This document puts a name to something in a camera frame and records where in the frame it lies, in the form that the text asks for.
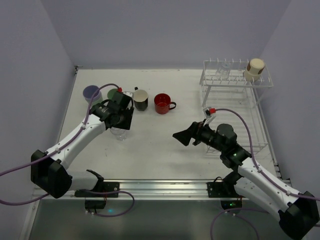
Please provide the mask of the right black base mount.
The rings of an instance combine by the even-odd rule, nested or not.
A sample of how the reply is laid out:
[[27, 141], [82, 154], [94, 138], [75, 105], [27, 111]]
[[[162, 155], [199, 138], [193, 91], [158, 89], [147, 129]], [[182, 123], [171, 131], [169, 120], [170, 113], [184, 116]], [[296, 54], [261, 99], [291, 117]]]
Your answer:
[[235, 184], [241, 178], [238, 173], [231, 172], [226, 177], [216, 177], [206, 183], [209, 198], [220, 198], [224, 210], [240, 209], [243, 207], [242, 196], [236, 193]]

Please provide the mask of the cream cup with brown band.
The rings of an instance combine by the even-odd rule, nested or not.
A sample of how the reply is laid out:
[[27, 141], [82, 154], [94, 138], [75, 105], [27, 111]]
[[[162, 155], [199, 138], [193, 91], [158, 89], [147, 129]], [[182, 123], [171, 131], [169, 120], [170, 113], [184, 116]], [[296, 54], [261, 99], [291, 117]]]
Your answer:
[[265, 66], [265, 62], [262, 59], [253, 58], [249, 61], [247, 67], [245, 68], [243, 77], [247, 82], [255, 82], [260, 78]]

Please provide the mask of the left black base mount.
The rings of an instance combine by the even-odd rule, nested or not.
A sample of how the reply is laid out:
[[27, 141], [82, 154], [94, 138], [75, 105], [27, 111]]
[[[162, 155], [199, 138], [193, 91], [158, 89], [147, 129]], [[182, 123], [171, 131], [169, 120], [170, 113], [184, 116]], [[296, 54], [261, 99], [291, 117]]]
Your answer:
[[107, 198], [117, 198], [120, 190], [120, 183], [116, 181], [103, 181], [92, 190], [76, 190], [76, 198], [85, 198], [84, 208], [88, 212], [97, 213], [103, 210], [107, 205]]

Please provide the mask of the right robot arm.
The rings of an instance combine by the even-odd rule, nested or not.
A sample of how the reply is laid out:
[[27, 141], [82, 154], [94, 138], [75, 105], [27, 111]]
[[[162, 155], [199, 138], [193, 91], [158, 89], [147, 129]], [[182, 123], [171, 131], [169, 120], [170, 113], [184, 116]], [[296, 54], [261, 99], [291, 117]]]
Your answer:
[[303, 239], [319, 223], [315, 196], [291, 187], [255, 161], [254, 156], [238, 144], [231, 125], [223, 123], [212, 130], [203, 122], [193, 122], [172, 136], [184, 146], [194, 139], [195, 146], [203, 143], [219, 151], [222, 163], [232, 169], [223, 182], [271, 214], [291, 239]]

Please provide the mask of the clear glass shelf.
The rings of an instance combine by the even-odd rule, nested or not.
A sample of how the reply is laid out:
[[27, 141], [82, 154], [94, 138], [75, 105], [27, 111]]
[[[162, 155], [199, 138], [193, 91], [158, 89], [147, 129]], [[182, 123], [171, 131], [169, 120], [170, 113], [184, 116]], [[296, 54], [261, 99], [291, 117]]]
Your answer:
[[227, 79], [231, 71], [231, 63], [228, 61], [222, 62], [219, 66], [215, 75], [221, 79]]

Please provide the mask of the clear glass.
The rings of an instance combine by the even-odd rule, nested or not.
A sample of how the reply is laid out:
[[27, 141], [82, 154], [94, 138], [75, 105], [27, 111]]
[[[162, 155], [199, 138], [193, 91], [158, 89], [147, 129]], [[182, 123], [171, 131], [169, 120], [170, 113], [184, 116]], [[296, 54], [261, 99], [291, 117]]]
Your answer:
[[114, 135], [114, 137], [118, 140], [118, 141], [124, 141], [127, 139], [128, 136], [128, 130], [126, 129], [120, 129], [120, 128], [111, 128], [110, 132]]

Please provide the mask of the tall green cup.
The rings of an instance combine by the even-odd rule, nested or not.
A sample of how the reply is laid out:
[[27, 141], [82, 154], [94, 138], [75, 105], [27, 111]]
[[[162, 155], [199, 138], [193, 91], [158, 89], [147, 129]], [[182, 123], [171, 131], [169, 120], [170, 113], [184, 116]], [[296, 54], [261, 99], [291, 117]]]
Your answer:
[[108, 93], [107, 93], [107, 98], [108, 98], [109, 100], [111, 100], [111, 99], [113, 98], [114, 94], [115, 94], [117, 91], [118, 91], [117, 88], [113, 88], [113, 89], [109, 90]]

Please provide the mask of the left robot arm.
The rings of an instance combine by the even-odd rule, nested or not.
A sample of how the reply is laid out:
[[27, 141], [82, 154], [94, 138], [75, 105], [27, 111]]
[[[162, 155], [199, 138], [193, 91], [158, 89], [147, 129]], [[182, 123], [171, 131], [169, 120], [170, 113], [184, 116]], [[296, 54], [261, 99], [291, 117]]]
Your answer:
[[46, 151], [31, 156], [31, 181], [58, 199], [68, 191], [101, 193], [104, 178], [93, 170], [69, 172], [73, 160], [96, 137], [111, 128], [129, 130], [134, 113], [133, 95], [116, 91], [111, 99], [93, 105], [82, 122], [64, 139]]

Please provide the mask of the aluminium rail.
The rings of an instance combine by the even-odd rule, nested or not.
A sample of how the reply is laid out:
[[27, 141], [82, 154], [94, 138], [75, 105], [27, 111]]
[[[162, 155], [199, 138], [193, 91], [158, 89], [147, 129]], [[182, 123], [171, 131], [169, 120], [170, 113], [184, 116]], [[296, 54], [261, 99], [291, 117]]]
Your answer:
[[212, 182], [211, 179], [200, 180], [151, 180], [151, 179], [107, 179], [107, 183], [118, 183], [117, 191], [125, 191], [134, 196], [136, 201], [139, 200], [244, 200], [245, 197], [237, 196], [235, 194], [230, 197], [219, 195], [214, 193], [209, 195], [208, 190], [212, 190], [212, 187], [208, 187], [207, 183]]

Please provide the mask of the purple cup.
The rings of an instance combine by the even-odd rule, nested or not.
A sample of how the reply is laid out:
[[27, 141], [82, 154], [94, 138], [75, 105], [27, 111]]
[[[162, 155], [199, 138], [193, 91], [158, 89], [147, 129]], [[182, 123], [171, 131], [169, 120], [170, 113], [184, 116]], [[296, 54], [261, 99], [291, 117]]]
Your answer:
[[96, 85], [89, 85], [83, 89], [82, 95], [87, 103], [93, 101], [93, 99], [99, 99], [102, 97], [100, 88]]

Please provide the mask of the black mug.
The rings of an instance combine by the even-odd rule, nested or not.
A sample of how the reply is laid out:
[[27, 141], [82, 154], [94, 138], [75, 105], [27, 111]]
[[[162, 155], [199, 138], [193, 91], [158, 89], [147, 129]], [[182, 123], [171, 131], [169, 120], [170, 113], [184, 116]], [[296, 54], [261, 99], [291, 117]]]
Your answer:
[[133, 102], [134, 106], [138, 111], [145, 111], [148, 107], [149, 95], [145, 90], [134, 88]]

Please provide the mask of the light green cup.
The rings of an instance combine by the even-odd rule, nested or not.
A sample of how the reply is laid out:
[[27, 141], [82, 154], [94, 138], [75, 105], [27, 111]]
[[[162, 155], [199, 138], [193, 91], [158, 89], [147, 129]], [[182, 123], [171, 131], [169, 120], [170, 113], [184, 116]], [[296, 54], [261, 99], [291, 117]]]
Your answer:
[[91, 105], [94, 106], [96, 104], [100, 104], [104, 99], [102, 97], [93, 99]]

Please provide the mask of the red mug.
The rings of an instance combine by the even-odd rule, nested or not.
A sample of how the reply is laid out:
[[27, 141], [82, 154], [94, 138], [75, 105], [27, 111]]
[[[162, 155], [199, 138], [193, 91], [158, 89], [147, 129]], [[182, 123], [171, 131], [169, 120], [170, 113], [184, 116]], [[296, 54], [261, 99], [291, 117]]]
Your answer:
[[154, 97], [154, 108], [158, 114], [167, 114], [170, 110], [177, 107], [177, 104], [171, 100], [166, 93], [159, 93]]

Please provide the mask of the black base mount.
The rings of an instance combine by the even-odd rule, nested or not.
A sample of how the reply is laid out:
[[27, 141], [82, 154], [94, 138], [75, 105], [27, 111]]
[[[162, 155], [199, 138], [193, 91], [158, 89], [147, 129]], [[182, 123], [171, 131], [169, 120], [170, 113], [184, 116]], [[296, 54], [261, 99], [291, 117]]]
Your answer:
[[107, 198], [117, 198], [120, 190], [120, 183], [116, 181], [103, 181], [92, 190], [76, 190], [76, 198], [85, 198], [84, 208], [88, 212], [97, 213], [103, 210], [107, 205]]
[[242, 196], [236, 193], [235, 184], [241, 178], [238, 173], [231, 172], [226, 177], [216, 177], [206, 183], [209, 198], [220, 198], [224, 210], [240, 209], [243, 207]]

